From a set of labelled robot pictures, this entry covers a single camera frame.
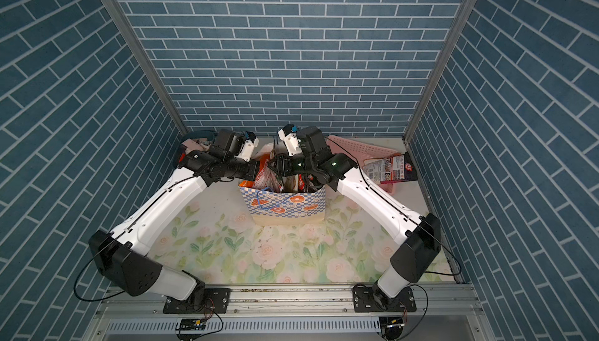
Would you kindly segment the dark red condiment packet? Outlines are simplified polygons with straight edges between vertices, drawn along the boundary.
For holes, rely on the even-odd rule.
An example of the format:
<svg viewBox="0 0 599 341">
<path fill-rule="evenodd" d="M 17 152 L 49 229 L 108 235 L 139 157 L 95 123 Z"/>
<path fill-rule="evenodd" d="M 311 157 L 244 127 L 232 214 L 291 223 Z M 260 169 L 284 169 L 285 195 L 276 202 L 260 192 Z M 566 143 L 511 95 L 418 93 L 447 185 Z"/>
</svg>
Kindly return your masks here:
<svg viewBox="0 0 599 341">
<path fill-rule="evenodd" d="M 320 190 L 311 182 L 310 176 L 305 177 L 304 175 L 294 175 L 292 177 L 291 189 L 293 193 L 301 194 L 313 194 Z"/>
</svg>

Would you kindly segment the orange red condiment packet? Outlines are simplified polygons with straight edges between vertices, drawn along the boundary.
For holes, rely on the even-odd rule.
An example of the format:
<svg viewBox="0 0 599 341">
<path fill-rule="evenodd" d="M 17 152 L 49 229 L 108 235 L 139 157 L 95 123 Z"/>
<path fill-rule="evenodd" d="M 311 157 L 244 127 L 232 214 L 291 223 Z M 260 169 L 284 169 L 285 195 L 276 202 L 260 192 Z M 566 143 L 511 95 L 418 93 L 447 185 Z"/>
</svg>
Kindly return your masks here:
<svg viewBox="0 0 599 341">
<path fill-rule="evenodd" d="M 282 185 L 277 175 L 268 167 L 268 162 L 271 160 L 271 154 L 263 154 L 260 157 L 260 169 L 254 181 L 244 180 L 240 183 L 241 188 L 252 188 L 264 190 L 269 188 L 270 191 L 280 193 Z"/>
</svg>

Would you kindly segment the white checkered paper bag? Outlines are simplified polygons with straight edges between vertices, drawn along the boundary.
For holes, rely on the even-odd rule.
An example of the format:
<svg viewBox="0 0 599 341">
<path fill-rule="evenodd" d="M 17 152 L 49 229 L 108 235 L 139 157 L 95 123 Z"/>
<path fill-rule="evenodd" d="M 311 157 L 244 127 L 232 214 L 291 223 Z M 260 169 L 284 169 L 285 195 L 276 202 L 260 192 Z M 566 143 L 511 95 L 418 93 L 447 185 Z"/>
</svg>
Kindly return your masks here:
<svg viewBox="0 0 599 341">
<path fill-rule="evenodd" d="M 254 158 L 259 161 L 263 154 L 270 153 L 274 158 L 278 148 L 273 143 L 265 144 Z M 282 191 L 276 193 L 269 188 L 257 190 L 240 188 L 243 200 L 257 225 L 294 226 L 319 223 L 324 220 L 326 210 L 326 190 L 321 188 L 313 194 L 293 193 L 292 177 L 278 177 Z"/>
</svg>

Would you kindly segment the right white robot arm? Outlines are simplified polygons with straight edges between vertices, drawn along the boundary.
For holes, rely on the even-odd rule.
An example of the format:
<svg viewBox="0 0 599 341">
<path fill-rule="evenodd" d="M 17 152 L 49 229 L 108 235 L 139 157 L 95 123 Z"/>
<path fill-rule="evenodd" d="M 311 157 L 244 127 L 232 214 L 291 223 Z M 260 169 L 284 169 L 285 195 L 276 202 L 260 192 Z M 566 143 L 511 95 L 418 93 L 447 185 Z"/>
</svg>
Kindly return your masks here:
<svg viewBox="0 0 599 341">
<path fill-rule="evenodd" d="M 279 154 L 268 167 L 280 177 L 306 175 L 316 188 L 327 185 L 356 202 L 399 245 L 374 284 L 373 296 L 382 308 L 417 283 L 441 251 L 438 218 L 431 213 L 422 216 L 382 191 L 345 154 Z"/>
</svg>

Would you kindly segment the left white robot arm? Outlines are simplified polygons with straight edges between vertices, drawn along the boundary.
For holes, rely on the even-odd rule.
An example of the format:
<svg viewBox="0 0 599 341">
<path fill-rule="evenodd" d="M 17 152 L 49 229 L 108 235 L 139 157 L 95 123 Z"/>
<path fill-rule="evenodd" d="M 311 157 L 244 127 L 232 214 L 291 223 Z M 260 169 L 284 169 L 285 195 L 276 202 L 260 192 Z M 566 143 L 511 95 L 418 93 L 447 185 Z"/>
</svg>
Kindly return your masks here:
<svg viewBox="0 0 599 341">
<path fill-rule="evenodd" d="M 237 158 L 230 152 L 182 154 L 167 182 L 132 216 L 111 231 L 98 231 L 90 238 L 98 272 L 132 297 L 151 292 L 199 308 L 205 283 L 190 273 L 163 266 L 149 258 L 148 252 L 198 194 L 224 177 L 254 181 L 259 169 L 259 161 Z"/>
</svg>

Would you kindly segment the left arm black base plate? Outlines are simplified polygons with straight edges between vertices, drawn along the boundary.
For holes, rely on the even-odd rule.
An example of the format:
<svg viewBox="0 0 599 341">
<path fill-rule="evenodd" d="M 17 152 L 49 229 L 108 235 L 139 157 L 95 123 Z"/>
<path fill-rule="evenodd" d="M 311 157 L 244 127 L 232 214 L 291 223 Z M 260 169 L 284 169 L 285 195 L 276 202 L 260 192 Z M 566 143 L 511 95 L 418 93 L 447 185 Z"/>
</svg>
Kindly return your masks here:
<svg viewBox="0 0 599 341">
<path fill-rule="evenodd" d="M 163 308 L 164 314 L 225 314 L 229 306 L 231 289 L 225 287 L 200 288 L 187 300 L 168 297 Z"/>
</svg>

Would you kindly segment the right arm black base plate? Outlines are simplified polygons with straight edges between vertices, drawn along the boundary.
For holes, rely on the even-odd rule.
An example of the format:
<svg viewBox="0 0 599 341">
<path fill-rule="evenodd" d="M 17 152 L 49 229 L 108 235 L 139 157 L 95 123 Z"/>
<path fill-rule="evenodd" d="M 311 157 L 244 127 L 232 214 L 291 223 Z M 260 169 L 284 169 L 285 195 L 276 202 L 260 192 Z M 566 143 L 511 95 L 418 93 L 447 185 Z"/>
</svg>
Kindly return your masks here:
<svg viewBox="0 0 599 341">
<path fill-rule="evenodd" d="M 415 312 L 416 302 L 410 287 L 402 289 L 396 297 L 387 297 L 377 286 L 358 283 L 352 288 L 356 313 Z"/>
</svg>

